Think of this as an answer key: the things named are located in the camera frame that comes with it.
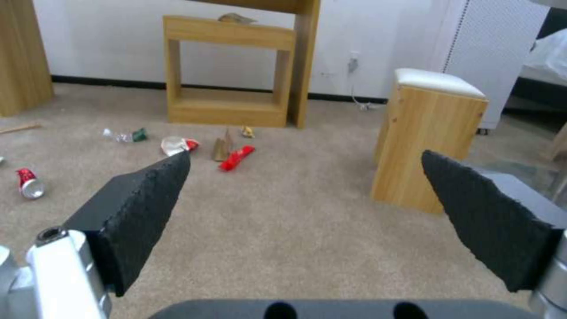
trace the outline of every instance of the trash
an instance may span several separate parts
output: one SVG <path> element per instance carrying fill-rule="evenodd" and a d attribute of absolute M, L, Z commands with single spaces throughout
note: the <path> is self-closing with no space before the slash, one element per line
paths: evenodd
<path fill-rule="evenodd" d="M 229 158 L 232 151 L 232 137 L 230 136 L 229 129 L 226 129 L 225 139 L 217 138 L 213 148 L 213 161 L 224 162 Z"/>
<path fill-rule="evenodd" d="M 247 137 L 247 138 L 254 138 L 254 130 L 249 127 L 249 126 L 243 126 L 242 130 L 240 131 L 240 134 L 242 134 L 242 136 Z"/>
<path fill-rule="evenodd" d="M 245 147 L 231 153 L 229 158 L 222 162 L 218 168 L 222 171 L 231 171 L 235 169 L 246 156 L 250 155 L 250 153 L 255 150 L 256 148 L 254 148 L 254 146 L 246 145 Z"/>
<path fill-rule="evenodd" d="M 257 22 L 254 19 L 246 18 L 245 16 L 241 16 L 234 12 L 223 14 L 221 15 L 220 18 L 218 18 L 218 20 L 220 22 L 230 22 L 230 23 L 239 23 L 239 24 L 252 24 L 254 22 Z"/>
<path fill-rule="evenodd" d="M 20 193 L 22 196 L 27 199 L 38 199 L 43 196 L 44 185 L 32 171 L 19 169 L 16 172 L 20 176 Z"/>
<path fill-rule="evenodd" d="M 167 156 L 173 156 L 184 150 L 194 150 L 199 147 L 199 142 L 179 136 L 168 136 L 162 139 L 162 151 Z"/>
<path fill-rule="evenodd" d="M 124 133 L 113 133 L 109 128 L 105 128 L 103 130 L 103 136 L 112 138 L 117 142 L 140 142 L 143 140 L 147 140 L 147 133 L 145 128 L 141 128 L 137 131 L 134 131 L 129 134 Z"/>
<path fill-rule="evenodd" d="M 0 134 L 23 131 L 25 129 L 40 128 L 40 127 L 41 127 L 41 124 L 37 124 L 37 123 L 36 124 L 20 125 L 20 126 L 16 126 L 16 127 L 12 127 L 12 128 L 2 129 L 2 130 L 0 130 Z"/>

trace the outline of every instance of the shelf top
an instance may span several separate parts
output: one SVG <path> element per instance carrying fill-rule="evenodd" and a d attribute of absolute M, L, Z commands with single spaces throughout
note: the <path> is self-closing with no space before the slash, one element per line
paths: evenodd
<path fill-rule="evenodd" d="M 299 3 L 307 2 L 311 0 L 193 0 L 193 1 L 296 14 L 298 13 Z"/>

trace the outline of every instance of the black baseboard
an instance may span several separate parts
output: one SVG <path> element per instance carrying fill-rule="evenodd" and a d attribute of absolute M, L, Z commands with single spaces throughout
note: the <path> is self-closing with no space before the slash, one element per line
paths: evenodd
<path fill-rule="evenodd" d="M 165 90 L 166 84 L 163 82 L 146 82 L 146 81 L 130 81 L 130 80 L 117 80 L 117 79 L 101 79 L 101 78 L 84 78 L 84 77 L 68 77 L 66 75 L 52 75 L 51 79 L 53 82 L 57 83 L 72 83 L 72 84 L 84 84 L 84 85 L 99 85 L 99 86 L 120 86 L 120 87 L 135 87 L 138 89 L 154 89 L 154 90 Z M 271 93 L 271 90 L 260 90 L 260 89 L 245 89 L 242 87 L 226 87 L 226 86 L 209 86 L 209 85 L 193 85 L 193 84 L 183 84 L 183 87 L 195 87 L 199 89 L 211 89 L 211 90 L 233 90 L 233 91 L 245 91 L 245 92 L 261 92 L 261 93 Z M 383 98 L 368 98 L 365 96 L 355 96 L 356 100 L 360 103 L 373 103 L 373 104 L 386 104 L 388 99 Z M 325 100 L 325 101 L 337 101 L 337 102 L 352 102 L 352 97 L 350 95 L 334 95 L 334 94 L 321 94 L 321 93 L 309 93 L 308 99 L 310 100 Z"/>

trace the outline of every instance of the cardboard piece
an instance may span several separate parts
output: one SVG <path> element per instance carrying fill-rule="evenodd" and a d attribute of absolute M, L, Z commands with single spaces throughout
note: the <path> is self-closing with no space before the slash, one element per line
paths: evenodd
<path fill-rule="evenodd" d="M 230 136 L 229 129 L 226 129 L 225 139 L 217 138 L 213 148 L 213 161 L 224 162 L 228 159 L 232 151 L 232 137 Z"/>

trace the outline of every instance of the wooden stick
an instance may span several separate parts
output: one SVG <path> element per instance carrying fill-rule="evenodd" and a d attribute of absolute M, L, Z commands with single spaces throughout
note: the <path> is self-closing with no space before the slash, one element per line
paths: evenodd
<path fill-rule="evenodd" d="M 12 127 L 12 128 L 2 129 L 2 130 L 0 130 L 0 135 L 5 134 L 5 133 L 23 131 L 25 129 L 40 128 L 40 127 L 41 127 L 41 124 L 37 124 L 37 123 L 20 125 L 20 126 L 16 126 L 16 127 Z"/>

